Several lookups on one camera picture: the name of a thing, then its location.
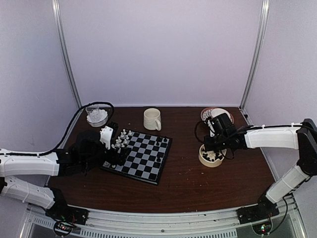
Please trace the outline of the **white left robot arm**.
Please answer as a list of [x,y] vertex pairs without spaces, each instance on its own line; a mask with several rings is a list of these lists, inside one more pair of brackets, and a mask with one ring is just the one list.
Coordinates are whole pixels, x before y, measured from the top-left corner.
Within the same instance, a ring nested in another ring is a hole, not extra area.
[[105,162],[122,166],[131,150],[125,144],[113,145],[112,132],[109,127],[100,132],[84,131],[69,148],[48,152],[22,153],[3,149],[0,154],[1,196],[33,203],[53,212],[60,220],[67,220],[71,209],[60,190],[38,187],[18,179],[17,175],[67,177],[85,174]]

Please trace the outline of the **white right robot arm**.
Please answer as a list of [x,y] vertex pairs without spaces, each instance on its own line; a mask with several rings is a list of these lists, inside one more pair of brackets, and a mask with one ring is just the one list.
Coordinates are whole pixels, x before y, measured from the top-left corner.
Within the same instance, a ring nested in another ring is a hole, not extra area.
[[206,121],[211,134],[204,137],[207,152],[257,148],[291,149],[298,161],[259,198],[254,215],[264,219],[284,196],[317,174],[317,126],[312,119],[289,125],[244,126],[237,129],[227,114]]

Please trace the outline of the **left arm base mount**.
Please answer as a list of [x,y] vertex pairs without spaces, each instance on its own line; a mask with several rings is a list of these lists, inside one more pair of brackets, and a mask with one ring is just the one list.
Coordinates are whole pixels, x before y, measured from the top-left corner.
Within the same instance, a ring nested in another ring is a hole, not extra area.
[[64,237],[77,228],[77,225],[86,224],[89,211],[71,206],[57,206],[45,209],[45,215],[55,221],[53,225],[55,234]]

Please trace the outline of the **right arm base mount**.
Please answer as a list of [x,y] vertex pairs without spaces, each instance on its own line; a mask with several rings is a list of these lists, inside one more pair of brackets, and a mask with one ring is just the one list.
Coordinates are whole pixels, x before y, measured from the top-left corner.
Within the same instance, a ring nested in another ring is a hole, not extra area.
[[266,209],[262,205],[241,207],[236,210],[240,224],[250,223],[255,234],[268,235],[273,229],[272,218],[279,215],[277,207]]

